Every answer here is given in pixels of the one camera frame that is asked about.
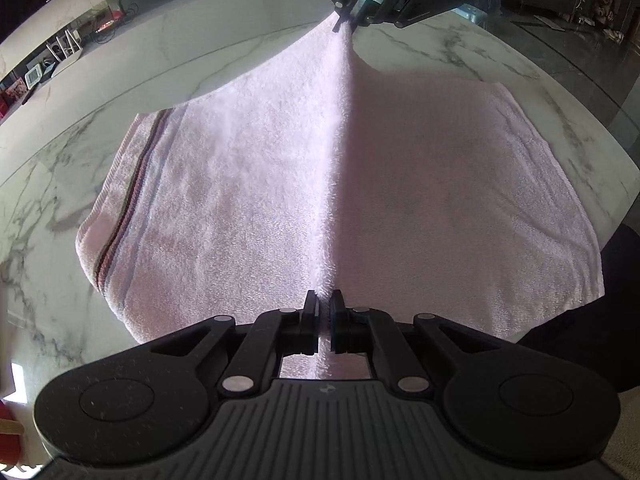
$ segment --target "towel fold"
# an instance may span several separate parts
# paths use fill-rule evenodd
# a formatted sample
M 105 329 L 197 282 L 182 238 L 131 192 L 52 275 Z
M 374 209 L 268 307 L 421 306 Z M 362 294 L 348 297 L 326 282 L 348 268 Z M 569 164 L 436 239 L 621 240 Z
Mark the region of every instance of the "towel fold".
M 601 296 L 589 219 L 508 91 L 377 72 L 335 20 L 136 118 L 76 243 L 134 337 L 252 322 L 309 288 L 496 336 Z

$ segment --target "floor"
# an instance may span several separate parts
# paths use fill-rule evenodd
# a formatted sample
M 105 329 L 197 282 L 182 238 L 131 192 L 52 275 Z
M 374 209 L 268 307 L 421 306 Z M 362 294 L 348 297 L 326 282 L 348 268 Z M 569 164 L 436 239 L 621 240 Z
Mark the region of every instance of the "floor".
M 489 32 L 532 60 L 578 99 L 640 167 L 640 49 L 615 44 L 588 25 L 554 21 L 503 9 L 490 16 Z M 624 223 L 640 234 L 640 199 Z

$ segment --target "metal screw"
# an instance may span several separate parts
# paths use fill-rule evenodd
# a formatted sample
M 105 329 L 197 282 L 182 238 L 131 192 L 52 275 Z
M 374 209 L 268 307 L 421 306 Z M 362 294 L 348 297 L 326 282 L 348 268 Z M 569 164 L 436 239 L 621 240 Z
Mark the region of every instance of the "metal screw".
M 423 392 L 429 387 L 429 381 L 422 377 L 403 377 L 398 381 L 398 388 L 409 394 Z
M 222 381 L 222 387 L 228 392 L 245 392 L 254 387 L 254 381 L 244 375 L 232 375 Z

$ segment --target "marble table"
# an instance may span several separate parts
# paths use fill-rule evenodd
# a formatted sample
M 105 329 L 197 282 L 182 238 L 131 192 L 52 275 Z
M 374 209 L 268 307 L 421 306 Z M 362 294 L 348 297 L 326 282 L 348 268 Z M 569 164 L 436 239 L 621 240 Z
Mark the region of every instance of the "marble table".
M 18 416 L 32 463 L 46 460 L 30 421 L 44 384 L 135 344 L 86 280 L 74 247 L 135 114 L 218 88 L 330 12 L 328 0 L 173 2 L 88 52 L 0 128 L 0 166 L 13 168 L 0 174 L 0 307 L 8 309 L 11 359 L 24 369 L 28 402 Z M 638 168 L 572 95 L 458 15 L 403 30 L 361 28 L 354 48 L 380 70 L 503 83 L 548 141 L 601 246 L 638 194 Z

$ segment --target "wall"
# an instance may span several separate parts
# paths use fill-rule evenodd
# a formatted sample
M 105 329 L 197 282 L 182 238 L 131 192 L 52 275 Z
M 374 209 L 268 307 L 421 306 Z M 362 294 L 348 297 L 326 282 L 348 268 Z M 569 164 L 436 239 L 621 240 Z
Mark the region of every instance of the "wall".
M 104 0 L 51 0 L 0 44 L 0 80 L 60 28 Z

